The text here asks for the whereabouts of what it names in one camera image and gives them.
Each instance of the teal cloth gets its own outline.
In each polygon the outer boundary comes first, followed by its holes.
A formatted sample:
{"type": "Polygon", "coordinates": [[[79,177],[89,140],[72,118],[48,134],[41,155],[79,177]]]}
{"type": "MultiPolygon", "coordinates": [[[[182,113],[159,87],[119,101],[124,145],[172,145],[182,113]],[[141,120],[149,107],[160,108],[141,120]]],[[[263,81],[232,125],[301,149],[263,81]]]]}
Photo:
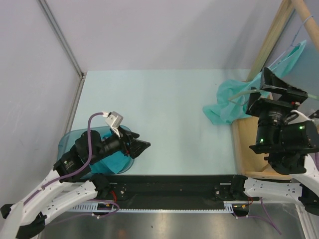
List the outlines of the teal cloth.
{"type": "MultiPolygon", "coordinates": [[[[279,78],[287,75],[299,59],[305,48],[306,42],[307,41],[304,40],[299,43],[289,54],[283,57],[279,63],[270,67],[270,69],[279,78]]],[[[225,81],[218,88],[217,104],[204,106],[203,112],[213,124],[231,124],[236,119],[250,117],[249,115],[245,114],[247,104],[240,106],[230,102],[228,99],[239,92],[250,90],[251,87],[259,89],[260,81],[261,72],[251,82],[242,82],[238,80],[225,81]]],[[[234,99],[233,101],[242,105],[245,102],[248,102],[248,99],[249,94],[246,94],[234,99]]]]}

